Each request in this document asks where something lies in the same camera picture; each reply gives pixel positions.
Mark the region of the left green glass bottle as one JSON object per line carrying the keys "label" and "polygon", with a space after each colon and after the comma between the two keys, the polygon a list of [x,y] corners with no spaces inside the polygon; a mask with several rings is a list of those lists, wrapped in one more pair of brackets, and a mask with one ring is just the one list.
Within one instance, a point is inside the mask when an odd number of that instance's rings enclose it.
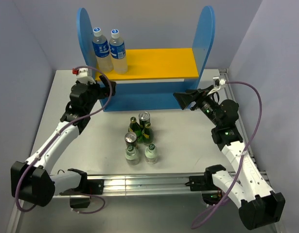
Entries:
{"label": "left green glass bottle", "polygon": [[137,123],[137,119],[134,116],[130,118],[128,131],[134,132],[137,135],[137,142],[142,143],[142,129],[140,125]]}

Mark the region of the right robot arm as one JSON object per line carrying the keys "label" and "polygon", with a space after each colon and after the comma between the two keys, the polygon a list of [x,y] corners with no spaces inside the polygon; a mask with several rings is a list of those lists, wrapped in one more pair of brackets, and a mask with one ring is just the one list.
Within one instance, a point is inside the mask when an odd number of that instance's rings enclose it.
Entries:
{"label": "right robot arm", "polygon": [[239,118],[238,103],[227,99],[218,104],[211,97],[212,88],[173,94],[181,109],[194,102],[190,110],[200,109],[215,125],[211,130],[213,141],[236,171],[233,178],[222,165],[208,167],[204,184],[209,189],[218,187],[224,192],[224,197],[237,206],[240,219],[248,230],[276,223],[281,218],[285,198],[282,193],[275,193],[265,181],[245,149],[235,124]]}

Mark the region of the blue-label water bottle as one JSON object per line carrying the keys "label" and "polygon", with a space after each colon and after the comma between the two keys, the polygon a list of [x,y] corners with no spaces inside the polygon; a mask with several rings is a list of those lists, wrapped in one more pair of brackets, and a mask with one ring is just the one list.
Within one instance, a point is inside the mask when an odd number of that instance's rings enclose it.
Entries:
{"label": "blue-label water bottle", "polygon": [[111,30],[109,48],[115,72],[118,74],[125,74],[128,71],[126,50],[124,40],[121,38],[118,29]]}
{"label": "blue-label water bottle", "polygon": [[103,73],[113,70],[109,44],[107,38],[102,34],[101,28],[93,28],[93,49],[97,59],[98,67]]}

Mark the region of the right blue-label water bottle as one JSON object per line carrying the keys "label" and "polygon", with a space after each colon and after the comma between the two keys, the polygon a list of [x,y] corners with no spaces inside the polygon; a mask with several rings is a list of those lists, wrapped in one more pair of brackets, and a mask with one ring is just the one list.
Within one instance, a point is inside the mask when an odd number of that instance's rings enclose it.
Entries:
{"label": "right blue-label water bottle", "polygon": [[121,38],[118,29],[111,30],[109,48],[115,72],[118,74],[125,74],[128,71],[126,50],[124,40]]}

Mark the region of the right green glass bottle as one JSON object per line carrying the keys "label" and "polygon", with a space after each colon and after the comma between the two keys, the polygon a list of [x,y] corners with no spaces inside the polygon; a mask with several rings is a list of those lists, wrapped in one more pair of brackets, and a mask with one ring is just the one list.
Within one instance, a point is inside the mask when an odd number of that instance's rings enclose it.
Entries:
{"label": "right green glass bottle", "polygon": [[144,128],[142,130],[142,140],[143,144],[150,145],[154,141],[154,132],[151,128],[151,123],[147,122],[144,125]]}

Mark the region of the black drink can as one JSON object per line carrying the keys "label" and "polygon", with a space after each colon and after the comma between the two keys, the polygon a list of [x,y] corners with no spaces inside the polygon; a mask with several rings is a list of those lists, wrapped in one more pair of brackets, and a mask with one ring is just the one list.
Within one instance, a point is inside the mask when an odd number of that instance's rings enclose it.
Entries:
{"label": "black drink can", "polygon": [[150,122],[150,114],[147,111],[139,113],[139,125],[143,129],[145,124]]}
{"label": "black drink can", "polygon": [[126,147],[133,146],[138,147],[138,138],[135,132],[128,132],[124,136]]}

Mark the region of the blue and yellow shelf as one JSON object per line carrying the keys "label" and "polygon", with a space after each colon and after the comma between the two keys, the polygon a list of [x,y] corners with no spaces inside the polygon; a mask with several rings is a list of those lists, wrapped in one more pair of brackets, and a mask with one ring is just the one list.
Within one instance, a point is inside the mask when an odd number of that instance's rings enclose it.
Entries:
{"label": "blue and yellow shelf", "polygon": [[215,13],[205,6],[200,14],[190,48],[126,50],[128,71],[107,73],[116,81],[110,103],[101,100],[104,111],[178,109],[175,92],[197,89],[215,35]]}

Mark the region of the aluminium front rail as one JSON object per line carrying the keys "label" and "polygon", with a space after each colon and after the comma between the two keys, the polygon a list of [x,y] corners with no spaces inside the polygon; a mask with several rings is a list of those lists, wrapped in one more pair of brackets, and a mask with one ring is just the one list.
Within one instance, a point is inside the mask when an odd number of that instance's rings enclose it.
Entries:
{"label": "aluminium front rail", "polygon": [[203,173],[89,175],[83,193],[104,197],[218,193],[202,177]]}

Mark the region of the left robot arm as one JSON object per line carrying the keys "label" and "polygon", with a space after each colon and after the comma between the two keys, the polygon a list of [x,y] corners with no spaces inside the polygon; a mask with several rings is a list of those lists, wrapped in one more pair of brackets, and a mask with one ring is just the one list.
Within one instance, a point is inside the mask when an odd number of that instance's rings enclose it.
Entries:
{"label": "left robot arm", "polygon": [[11,166],[11,193],[17,208],[25,212],[20,200],[33,206],[44,207],[53,196],[67,190],[83,194],[88,189],[86,172],[70,168],[59,175],[50,175],[57,160],[69,144],[85,129],[98,100],[111,100],[116,93],[116,82],[101,76],[104,86],[97,82],[76,81],[71,88],[70,100],[66,105],[59,124],[50,138],[25,162],[16,161]]}

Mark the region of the left blue-label water bottle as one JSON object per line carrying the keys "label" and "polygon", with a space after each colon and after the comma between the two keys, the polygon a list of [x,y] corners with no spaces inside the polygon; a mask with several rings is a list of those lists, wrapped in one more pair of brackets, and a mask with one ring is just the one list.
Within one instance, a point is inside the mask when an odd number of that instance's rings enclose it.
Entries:
{"label": "left blue-label water bottle", "polygon": [[98,67],[103,73],[113,70],[109,44],[107,38],[102,34],[101,28],[93,28],[93,49],[97,59]]}

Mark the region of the clear soda bottle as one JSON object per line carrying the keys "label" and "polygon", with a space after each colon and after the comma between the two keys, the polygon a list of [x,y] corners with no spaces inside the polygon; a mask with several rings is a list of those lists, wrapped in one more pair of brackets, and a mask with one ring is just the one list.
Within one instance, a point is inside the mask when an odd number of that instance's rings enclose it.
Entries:
{"label": "clear soda bottle", "polygon": [[137,165],[140,162],[139,151],[136,147],[130,145],[125,150],[125,159],[130,165]]}
{"label": "clear soda bottle", "polygon": [[154,144],[150,144],[144,151],[145,160],[150,164],[155,164],[158,161],[158,152]]}

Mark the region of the green glass bottle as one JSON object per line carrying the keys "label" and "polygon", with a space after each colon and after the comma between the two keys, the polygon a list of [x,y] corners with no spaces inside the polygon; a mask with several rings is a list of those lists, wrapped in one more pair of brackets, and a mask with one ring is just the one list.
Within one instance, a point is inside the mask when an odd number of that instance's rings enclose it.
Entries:
{"label": "green glass bottle", "polygon": [[151,123],[147,122],[144,125],[144,128],[142,130],[142,140],[143,144],[150,145],[154,141],[154,132],[151,128]]}
{"label": "green glass bottle", "polygon": [[137,142],[142,143],[142,129],[140,125],[137,123],[137,119],[134,116],[130,118],[128,131],[134,132],[137,135]]}

